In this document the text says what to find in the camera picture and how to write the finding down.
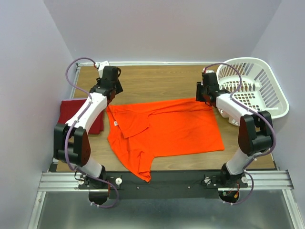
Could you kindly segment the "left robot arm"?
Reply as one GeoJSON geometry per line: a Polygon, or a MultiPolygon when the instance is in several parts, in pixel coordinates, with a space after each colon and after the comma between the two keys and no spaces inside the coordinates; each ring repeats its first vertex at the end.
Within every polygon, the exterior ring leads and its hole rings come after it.
{"type": "Polygon", "coordinates": [[[76,114],[54,128],[54,157],[66,163],[73,172],[79,172],[96,189],[112,186],[106,180],[106,169],[91,156],[88,131],[98,115],[115,96],[123,92],[119,67],[100,65],[97,83],[86,92],[87,99],[76,114]]]}

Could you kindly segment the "orange t-shirt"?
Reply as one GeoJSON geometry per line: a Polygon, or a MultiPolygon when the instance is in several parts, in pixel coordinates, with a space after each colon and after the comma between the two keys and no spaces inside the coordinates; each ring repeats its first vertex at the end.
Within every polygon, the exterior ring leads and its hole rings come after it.
{"type": "Polygon", "coordinates": [[[156,157],[224,150],[212,107],[193,98],[109,105],[106,113],[112,151],[145,182],[156,157]]]}

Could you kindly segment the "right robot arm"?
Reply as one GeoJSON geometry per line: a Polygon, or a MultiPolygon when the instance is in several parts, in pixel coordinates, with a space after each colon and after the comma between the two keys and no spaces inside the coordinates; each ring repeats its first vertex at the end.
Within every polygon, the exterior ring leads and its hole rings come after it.
{"type": "Polygon", "coordinates": [[[196,85],[196,101],[204,102],[228,113],[238,121],[238,149],[226,162],[219,175],[220,183],[230,187],[241,179],[252,161],[276,144],[272,116],[268,111],[255,111],[239,101],[226,89],[220,89],[216,73],[202,73],[202,81],[196,85]]]}

